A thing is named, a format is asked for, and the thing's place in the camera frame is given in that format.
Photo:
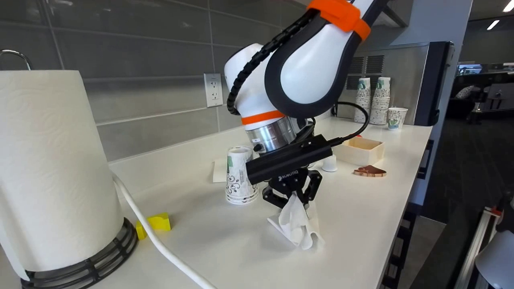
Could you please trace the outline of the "monitor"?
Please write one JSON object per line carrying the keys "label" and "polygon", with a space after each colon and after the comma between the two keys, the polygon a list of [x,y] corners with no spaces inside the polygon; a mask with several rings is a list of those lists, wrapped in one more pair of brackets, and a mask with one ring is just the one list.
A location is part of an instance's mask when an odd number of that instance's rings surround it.
{"label": "monitor", "polygon": [[459,62],[457,67],[457,76],[480,74],[483,67],[481,64],[473,62]]}

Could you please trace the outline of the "shallow wooden box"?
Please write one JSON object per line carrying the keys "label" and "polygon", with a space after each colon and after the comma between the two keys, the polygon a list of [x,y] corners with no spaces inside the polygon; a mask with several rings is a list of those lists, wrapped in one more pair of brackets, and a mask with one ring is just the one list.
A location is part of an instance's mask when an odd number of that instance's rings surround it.
{"label": "shallow wooden box", "polygon": [[385,144],[380,141],[354,137],[332,147],[336,159],[356,166],[374,165],[384,156]]}

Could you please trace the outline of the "printed paper cup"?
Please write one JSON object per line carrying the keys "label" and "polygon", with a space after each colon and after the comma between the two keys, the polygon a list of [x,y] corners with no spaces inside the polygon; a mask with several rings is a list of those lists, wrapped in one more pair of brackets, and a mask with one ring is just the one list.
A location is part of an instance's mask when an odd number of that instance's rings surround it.
{"label": "printed paper cup", "polygon": [[404,124],[407,108],[392,107],[388,109],[387,115],[387,129],[388,130],[401,130]]}

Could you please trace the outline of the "brown wooden piece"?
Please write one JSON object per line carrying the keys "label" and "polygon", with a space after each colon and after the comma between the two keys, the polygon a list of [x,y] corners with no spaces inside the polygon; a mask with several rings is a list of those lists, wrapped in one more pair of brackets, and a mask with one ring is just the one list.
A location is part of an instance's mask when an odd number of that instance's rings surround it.
{"label": "brown wooden piece", "polygon": [[385,170],[368,165],[355,169],[353,171],[353,174],[365,177],[384,177],[387,175],[387,172]]}

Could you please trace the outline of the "stand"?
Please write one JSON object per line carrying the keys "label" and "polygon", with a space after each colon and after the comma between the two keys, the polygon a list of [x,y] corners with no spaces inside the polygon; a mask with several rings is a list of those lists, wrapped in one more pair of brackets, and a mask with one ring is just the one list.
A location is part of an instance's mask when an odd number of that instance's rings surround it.
{"label": "stand", "polygon": [[500,213],[495,209],[483,209],[453,289],[494,289],[478,271],[475,259],[496,234]]}

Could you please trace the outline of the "flat white napkin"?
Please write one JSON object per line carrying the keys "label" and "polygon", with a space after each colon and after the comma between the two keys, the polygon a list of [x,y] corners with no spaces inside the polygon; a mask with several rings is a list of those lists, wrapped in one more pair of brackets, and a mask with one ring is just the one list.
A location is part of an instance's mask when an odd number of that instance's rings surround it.
{"label": "flat white napkin", "polygon": [[227,170],[227,161],[226,159],[217,159],[213,162],[213,171],[212,171],[212,182],[213,183],[225,183],[226,182],[226,172]]}

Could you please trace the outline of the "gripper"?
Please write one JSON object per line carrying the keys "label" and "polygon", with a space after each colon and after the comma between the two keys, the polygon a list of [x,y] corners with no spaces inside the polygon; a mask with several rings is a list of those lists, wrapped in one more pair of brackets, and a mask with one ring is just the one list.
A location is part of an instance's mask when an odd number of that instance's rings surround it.
{"label": "gripper", "polygon": [[263,200],[283,209],[292,194],[297,194],[304,209],[310,207],[321,185],[322,175],[317,170],[300,168],[283,175],[272,177],[263,189]]}

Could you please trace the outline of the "yellow block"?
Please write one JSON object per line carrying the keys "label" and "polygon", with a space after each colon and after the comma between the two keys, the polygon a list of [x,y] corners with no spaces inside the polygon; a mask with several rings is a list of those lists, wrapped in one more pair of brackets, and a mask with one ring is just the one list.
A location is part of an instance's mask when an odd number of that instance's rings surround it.
{"label": "yellow block", "polygon": [[[147,222],[153,230],[169,232],[172,229],[169,214],[166,212],[149,216]],[[147,237],[147,232],[140,221],[136,223],[136,232],[138,240],[144,240]]]}

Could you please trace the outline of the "white wall socket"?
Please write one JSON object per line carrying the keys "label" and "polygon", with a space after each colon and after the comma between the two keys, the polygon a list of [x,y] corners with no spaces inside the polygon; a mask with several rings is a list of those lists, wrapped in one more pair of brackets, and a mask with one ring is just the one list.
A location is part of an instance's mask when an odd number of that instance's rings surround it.
{"label": "white wall socket", "polygon": [[223,105],[221,74],[204,73],[204,92],[208,108]]}

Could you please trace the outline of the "white napkin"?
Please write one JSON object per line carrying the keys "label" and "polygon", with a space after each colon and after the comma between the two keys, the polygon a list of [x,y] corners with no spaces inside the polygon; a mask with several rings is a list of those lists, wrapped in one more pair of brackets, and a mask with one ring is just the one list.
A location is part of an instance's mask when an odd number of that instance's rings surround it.
{"label": "white napkin", "polygon": [[305,206],[296,193],[291,195],[279,213],[267,220],[295,247],[309,250],[325,245],[320,234],[316,203],[310,202]]}
{"label": "white napkin", "polygon": [[212,182],[213,183],[225,183],[226,182],[226,172],[227,170],[227,161],[226,159],[217,159],[213,162],[213,171],[212,171]]}

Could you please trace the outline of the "stack of printed paper cups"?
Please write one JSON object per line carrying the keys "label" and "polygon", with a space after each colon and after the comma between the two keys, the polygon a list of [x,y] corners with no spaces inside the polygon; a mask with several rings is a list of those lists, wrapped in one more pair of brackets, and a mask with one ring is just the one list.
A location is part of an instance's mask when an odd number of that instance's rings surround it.
{"label": "stack of printed paper cups", "polygon": [[390,106],[391,77],[378,77],[374,95],[371,100],[370,123],[382,126],[387,122]]}
{"label": "stack of printed paper cups", "polygon": [[247,174],[246,163],[252,159],[253,150],[248,146],[236,146],[228,150],[224,193],[231,204],[251,203],[259,194],[257,185],[250,183]]}
{"label": "stack of printed paper cups", "polygon": [[[367,113],[369,113],[371,106],[371,78],[370,77],[361,77],[359,78],[358,86],[357,86],[357,95],[355,98],[355,104],[361,106]],[[364,123],[365,116],[361,110],[355,109],[354,122]]]}

